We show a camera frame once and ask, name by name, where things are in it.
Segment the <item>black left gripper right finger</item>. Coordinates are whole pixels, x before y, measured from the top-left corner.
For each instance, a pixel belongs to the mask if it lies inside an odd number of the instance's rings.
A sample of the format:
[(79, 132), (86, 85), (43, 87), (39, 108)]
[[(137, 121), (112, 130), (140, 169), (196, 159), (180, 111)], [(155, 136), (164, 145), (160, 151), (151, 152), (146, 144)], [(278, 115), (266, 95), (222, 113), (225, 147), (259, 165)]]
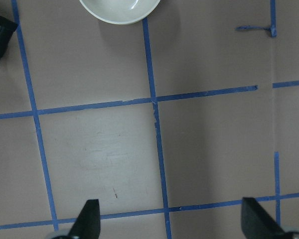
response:
[(286, 234), (252, 197), (242, 198), (241, 229), (247, 239), (282, 239)]

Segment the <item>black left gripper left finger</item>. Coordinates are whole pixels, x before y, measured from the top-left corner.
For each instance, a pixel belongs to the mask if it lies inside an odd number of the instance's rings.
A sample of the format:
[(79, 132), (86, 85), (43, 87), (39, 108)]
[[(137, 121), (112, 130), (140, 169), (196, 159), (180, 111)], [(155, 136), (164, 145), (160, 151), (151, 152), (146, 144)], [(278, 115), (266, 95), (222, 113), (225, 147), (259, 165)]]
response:
[(100, 231), (99, 200), (87, 200), (67, 237), (70, 239), (98, 239)]

